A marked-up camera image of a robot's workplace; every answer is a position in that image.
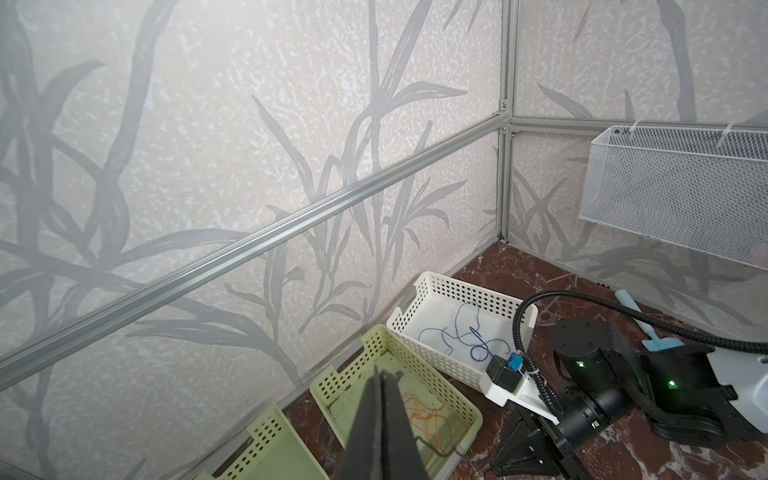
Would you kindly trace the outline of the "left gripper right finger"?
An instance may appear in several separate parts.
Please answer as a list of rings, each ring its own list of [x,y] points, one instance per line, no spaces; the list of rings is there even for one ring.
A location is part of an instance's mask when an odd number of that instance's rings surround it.
[[[398,387],[398,377],[384,371],[380,379],[383,396],[383,478],[428,479]]]

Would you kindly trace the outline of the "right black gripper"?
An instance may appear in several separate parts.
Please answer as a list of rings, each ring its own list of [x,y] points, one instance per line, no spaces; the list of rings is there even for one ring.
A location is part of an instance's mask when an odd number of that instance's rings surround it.
[[[491,461],[498,476],[562,476],[593,479],[576,450],[628,415],[636,403],[622,389],[584,390],[575,384],[558,393],[563,412],[558,423],[541,420],[513,407],[499,449]]]

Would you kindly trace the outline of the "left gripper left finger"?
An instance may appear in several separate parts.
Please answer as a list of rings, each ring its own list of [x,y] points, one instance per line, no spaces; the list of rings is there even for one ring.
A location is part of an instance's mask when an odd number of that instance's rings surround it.
[[[366,381],[334,479],[382,478],[382,384],[378,368]]]

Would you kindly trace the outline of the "light green basket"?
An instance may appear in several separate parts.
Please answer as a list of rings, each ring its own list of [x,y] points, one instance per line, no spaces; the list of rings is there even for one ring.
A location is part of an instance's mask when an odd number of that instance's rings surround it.
[[[339,371],[326,367],[310,392],[336,438],[346,446],[373,367],[398,376],[398,387],[422,463],[431,479],[447,479],[475,441],[480,410],[395,333],[378,325],[362,335],[362,352]]]
[[[197,479],[329,479],[278,406],[254,419],[246,432],[251,443],[219,476],[203,471]]]

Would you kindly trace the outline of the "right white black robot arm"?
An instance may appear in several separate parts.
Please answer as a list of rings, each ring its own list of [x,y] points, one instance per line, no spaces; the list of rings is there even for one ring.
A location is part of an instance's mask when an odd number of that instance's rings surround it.
[[[605,301],[605,308],[676,334],[683,343],[638,352],[613,323],[562,320],[550,336],[566,381],[555,390],[523,343],[522,320],[534,303],[527,298],[519,304],[512,352],[494,356],[481,378],[489,400],[515,406],[491,463],[495,474],[585,479],[577,448],[634,410],[642,411],[656,436],[673,443],[720,448],[766,438],[765,343],[691,331]]]

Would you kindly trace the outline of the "white perforated plastic basket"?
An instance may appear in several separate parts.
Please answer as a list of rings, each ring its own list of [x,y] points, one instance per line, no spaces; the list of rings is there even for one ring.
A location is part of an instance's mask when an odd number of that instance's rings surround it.
[[[494,355],[517,351],[512,323],[517,298],[433,272],[422,273],[386,327],[443,373],[479,389]]]

